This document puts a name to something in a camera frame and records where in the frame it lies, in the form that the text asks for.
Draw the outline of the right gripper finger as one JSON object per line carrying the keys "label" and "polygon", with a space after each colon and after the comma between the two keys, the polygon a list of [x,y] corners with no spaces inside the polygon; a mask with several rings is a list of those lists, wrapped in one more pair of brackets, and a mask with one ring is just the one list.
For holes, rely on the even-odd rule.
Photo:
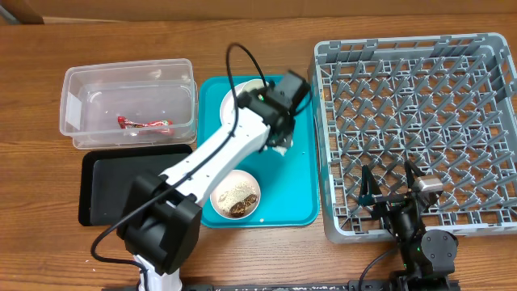
{"label": "right gripper finger", "polygon": [[412,190],[415,179],[424,176],[424,173],[410,160],[404,162],[404,168],[408,189]]}
{"label": "right gripper finger", "polygon": [[382,192],[370,168],[362,166],[358,204],[361,206],[374,205],[376,198],[381,196]]}

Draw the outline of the small pink bowl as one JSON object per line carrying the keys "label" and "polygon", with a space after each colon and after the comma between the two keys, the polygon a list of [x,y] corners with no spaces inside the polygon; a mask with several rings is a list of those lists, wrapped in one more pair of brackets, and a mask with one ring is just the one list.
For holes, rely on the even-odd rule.
{"label": "small pink bowl", "polygon": [[229,220],[249,217],[260,201],[258,181],[242,170],[232,170],[210,195],[210,203],[216,213]]}

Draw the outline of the white rice pile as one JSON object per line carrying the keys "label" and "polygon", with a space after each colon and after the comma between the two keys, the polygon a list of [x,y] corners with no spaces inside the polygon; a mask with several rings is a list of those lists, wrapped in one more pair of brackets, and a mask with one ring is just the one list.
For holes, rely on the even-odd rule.
{"label": "white rice pile", "polygon": [[250,194],[255,194],[254,187],[246,181],[239,182],[220,194],[217,203],[221,210],[228,212],[232,206]]}

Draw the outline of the brown food piece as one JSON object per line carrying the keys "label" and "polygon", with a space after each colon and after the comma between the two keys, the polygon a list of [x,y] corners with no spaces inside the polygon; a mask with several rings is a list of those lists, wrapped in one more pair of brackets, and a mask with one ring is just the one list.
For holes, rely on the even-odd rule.
{"label": "brown food piece", "polygon": [[229,215],[234,218],[241,218],[250,214],[258,203],[258,196],[250,194],[244,200],[237,202],[229,210]]}

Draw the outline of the red snack wrapper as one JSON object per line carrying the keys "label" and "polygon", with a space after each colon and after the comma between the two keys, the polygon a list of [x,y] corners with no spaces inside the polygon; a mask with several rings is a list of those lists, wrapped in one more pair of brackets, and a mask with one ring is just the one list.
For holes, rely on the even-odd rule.
{"label": "red snack wrapper", "polygon": [[118,116],[117,122],[122,129],[142,129],[153,127],[153,130],[142,131],[142,134],[160,133],[167,136],[174,135],[174,129],[170,128],[170,125],[173,124],[171,120],[156,120],[148,123],[137,123],[130,121],[124,116]]}

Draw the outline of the white napkin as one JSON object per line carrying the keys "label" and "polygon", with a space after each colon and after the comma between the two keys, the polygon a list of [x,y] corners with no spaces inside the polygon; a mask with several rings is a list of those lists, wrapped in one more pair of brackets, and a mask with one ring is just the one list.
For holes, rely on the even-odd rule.
{"label": "white napkin", "polygon": [[282,141],[267,143],[263,146],[263,150],[274,150],[276,153],[280,154],[281,156],[284,156],[292,146],[292,140],[284,139]]}

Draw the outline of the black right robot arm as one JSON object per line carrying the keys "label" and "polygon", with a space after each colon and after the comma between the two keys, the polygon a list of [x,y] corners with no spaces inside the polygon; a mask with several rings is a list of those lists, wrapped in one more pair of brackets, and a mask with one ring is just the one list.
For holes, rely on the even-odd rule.
{"label": "black right robot arm", "polygon": [[[448,276],[455,271],[459,242],[445,230],[427,230],[422,213],[438,202],[443,183],[426,175],[410,160],[405,161],[408,191],[385,196],[373,173],[362,167],[360,206],[371,206],[371,219],[380,220],[394,237],[396,246],[375,258],[361,273],[358,290],[459,290]],[[388,280],[365,280],[368,271],[386,256],[399,251],[404,268],[391,272]]]}

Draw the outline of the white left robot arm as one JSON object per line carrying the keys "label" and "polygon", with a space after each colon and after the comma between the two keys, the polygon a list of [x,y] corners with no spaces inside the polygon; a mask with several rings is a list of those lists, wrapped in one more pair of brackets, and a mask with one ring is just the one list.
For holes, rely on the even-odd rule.
{"label": "white left robot arm", "polygon": [[279,82],[232,86],[221,126],[193,154],[130,187],[117,235],[141,272],[141,290],[180,290],[179,269],[197,244],[202,208],[246,157],[292,146],[295,116],[309,83],[289,71]]}

